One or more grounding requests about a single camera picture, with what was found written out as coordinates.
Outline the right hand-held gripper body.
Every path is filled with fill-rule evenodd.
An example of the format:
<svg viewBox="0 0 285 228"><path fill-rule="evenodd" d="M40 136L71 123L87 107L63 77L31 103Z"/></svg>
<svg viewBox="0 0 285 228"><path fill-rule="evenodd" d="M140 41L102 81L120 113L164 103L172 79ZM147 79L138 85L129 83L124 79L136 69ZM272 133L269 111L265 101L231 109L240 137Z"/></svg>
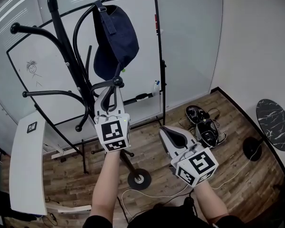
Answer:
<svg viewBox="0 0 285 228"><path fill-rule="evenodd" d="M193 188L210 178L219 166L211 150L199 142L173 158L171 165L175 175Z"/></svg>

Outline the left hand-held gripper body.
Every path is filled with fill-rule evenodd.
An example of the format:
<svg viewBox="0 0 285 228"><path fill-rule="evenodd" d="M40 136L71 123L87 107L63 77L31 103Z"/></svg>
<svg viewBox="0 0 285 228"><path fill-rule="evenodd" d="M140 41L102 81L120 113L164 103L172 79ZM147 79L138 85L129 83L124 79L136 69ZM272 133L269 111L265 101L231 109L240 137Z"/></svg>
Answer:
<svg viewBox="0 0 285 228"><path fill-rule="evenodd" d="M129 148L130 116L124 110L98 110L94 118L95 130L106 152Z"/></svg>

